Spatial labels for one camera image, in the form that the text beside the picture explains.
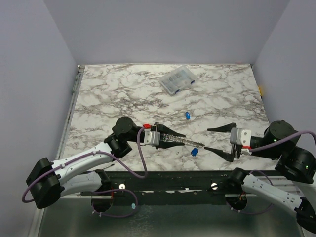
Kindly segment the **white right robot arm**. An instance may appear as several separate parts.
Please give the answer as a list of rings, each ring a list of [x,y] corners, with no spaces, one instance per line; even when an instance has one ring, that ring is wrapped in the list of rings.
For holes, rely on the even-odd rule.
[[[211,185],[211,191],[224,194],[253,194],[271,206],[277,206],[296,219],[303,229],[316,232],[316,158],[297,146],[303,134],[315,138],[311,131],[297,131],[284,120],[272,122],[263,137],[253,136],[251,130],[238,128],[235,123],[211,128],[210,132],[230,134],[230,153],[207,148],[228,162],[241,155],[268,158],[277,161],[273,171],[276,184],[260,170],[235,168],[221,182]]]

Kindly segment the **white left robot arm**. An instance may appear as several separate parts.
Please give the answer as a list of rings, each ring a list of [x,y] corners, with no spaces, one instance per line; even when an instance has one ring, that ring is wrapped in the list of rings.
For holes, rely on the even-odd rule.
[[[129,142],[135,142],[139,150],[143,145],[156,149],[184,145],[183,142],[165,141],[167,136],[184,138],[185,135],[157,122],[154,125],[137,126],[131,118],[120,117],[112,131],[104,141],[77,155],[54,161],[40,159],[26,180],[27,188],[22,194],[22,202],[34,202],[38,209],[43,209],[68,194],[96,192],[103,195],[109,189],[109,182],[105,180],[105,172],[95,171],[94,168],[113,161],[117,161],[135,177],[145,179],[148,170],[142,153],[139,155],[144,168],[143,175],[121,161],[132,151]]]

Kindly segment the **blue key tag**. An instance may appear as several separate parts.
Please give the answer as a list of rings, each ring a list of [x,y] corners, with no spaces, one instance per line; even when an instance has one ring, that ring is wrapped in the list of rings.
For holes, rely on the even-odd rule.
[[[198,149],[198,148],[193,148],[193,149],[191,150],[191,155],[192,155],[193,157],[196,157],[198,153],[199,153],[199,149]]]
[[[190,120],[191,119],[191,116],[190,116],[189,112],[185,112],[185,116],[186,116],[186,120]]]

